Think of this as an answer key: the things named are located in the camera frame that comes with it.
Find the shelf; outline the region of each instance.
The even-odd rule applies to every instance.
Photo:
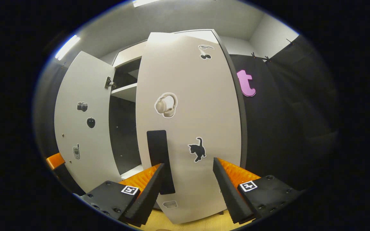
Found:
[[[131,102],[135,102],[137,97],[137,84],[131,84],[122,88],[115,89],[110,92],[111,96],[122,98]]]
[[[131,176],[133,176],[134,174],[138,174],[140,172],[142,172],[144,170],[144,168],[142,167],[142,164],[136,166],[135,168],[129,170],[128,172],[124,173],[121,175],[121,178],[122,180],[125,180]]]

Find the wooden floor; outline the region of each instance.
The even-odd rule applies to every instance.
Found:
[[[234,224],[228,210],[225,210],[223,215],[214,214],[207,218],[199,219],[193,222],[172,224],[162,211],[153,209],[151,215],[149,215],[146,225],[142,225],[139,229],[144,231],[229,231],[243,225],[247,225],[250,222],[251,221],[242,225],[238,223]]]

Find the fluorescent light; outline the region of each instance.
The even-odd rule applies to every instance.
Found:
[[[63,47],[60,48],[58,53],[55,55],[55,58],[61,60],[65,54],[80,40],[81,38],[76,35],[72,36]]]
[[[135,1],[132,1],[132,3],[134,4],[134,7],[136,8],[138,6],[142,6],[142,5],[157,2],[157,1],[160,1],[160,0],[135,0]]]

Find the cabinet door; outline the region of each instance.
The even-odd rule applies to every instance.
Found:
[[[109,137],[111,87],[105,88],[107,77],[113,79],[114,73],[114,67],[81,51],[69,66],[56,99],[58,149],[71,176],[86,193],[106,180],[121,181]],[[79,102],[88,104],[85,112],[78,110]],[[78,146],[79,159],[74,154]]]
[[[201,57],[200,45],[210,58]],[[171,118],[155,109],[166,92],[178,99]],[[166,130],[175,193],[159,195],[157,203],[170,221],[190,222],[225,210],[213,158],[240,165],[241,122],[235,85],[220,45],[181,34],[151,33],[138,74],[136,120],[144,169],[151,167],[147,131]],[[198,156],[188,145],[199,145],[197,137],[203,140],[205,156],[195,162]],[[176,205],[164,206],[167,201]]]

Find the apple sticker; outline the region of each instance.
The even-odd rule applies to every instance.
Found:
[[[95,119],[94,118],[88,118],[86,120],[86,124],[88,125],[89,128],[94,128],[95,127]]]

